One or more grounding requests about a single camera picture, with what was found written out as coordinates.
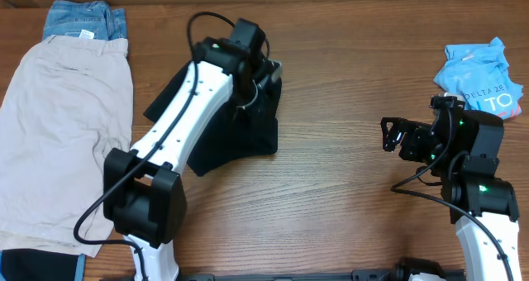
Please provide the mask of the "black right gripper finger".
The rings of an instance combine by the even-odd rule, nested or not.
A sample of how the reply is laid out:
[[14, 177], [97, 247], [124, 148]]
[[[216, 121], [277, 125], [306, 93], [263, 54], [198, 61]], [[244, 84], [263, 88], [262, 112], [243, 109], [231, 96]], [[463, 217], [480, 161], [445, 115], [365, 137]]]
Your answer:
[[413, 132], [417, 123], [401, 117], [383, 117], [381, 122], [383, 136], [396, 136], [399, 133]]
[[395, 151], [396, 146], [400, 144], [402, 140], [402, 133], [388, 133], [383, 136], [383, 149], [388, 152]]

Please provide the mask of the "black t-shirt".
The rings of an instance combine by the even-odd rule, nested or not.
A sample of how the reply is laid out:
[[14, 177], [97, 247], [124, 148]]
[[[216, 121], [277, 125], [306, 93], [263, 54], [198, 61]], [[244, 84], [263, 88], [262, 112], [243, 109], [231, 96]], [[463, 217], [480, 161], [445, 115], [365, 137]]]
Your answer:
[[169, 164], [177, 173], [189, 166], [203, 176], [233, 160], [274, 154], [282, 81], [267, 84], [247, 107], [255, 95], [252, 77], [257, 71], [246, 62], [188, 62], [145, 110], [154, 125], [132, 147], [138, 158]]

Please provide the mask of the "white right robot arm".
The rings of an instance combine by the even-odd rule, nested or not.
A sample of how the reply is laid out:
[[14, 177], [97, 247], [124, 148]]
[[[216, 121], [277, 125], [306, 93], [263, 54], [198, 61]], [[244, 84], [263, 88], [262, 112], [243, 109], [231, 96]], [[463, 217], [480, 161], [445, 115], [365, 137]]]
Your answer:
[[[487, 112], [439, 110], [432, 124], [385, 117], [380, 125], [384, 150], [399, 148], [401, 159], [421, 163], [392, 191], [449, 208], [464, 251], [467, 279], [521, 279], [516, 194], [509, 182], [496, 175], [503, 120]], [[425, 173], [436, 177], [440, 197], [405, 189], [405, 184]]]

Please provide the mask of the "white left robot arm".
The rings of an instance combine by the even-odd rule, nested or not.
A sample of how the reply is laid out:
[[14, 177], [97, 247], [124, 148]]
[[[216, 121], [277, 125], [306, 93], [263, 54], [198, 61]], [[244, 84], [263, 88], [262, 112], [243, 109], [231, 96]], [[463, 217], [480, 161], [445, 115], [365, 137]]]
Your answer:
[[147, 110], [151, 129], [104, 163], [104, 216], [133, 254], [135, 279], [175, 280], [174, 237], [187, 211], [182, 176], [233, 160], [276, 153], [282, 64], [258, 45], [198, 43], [168, 102]]

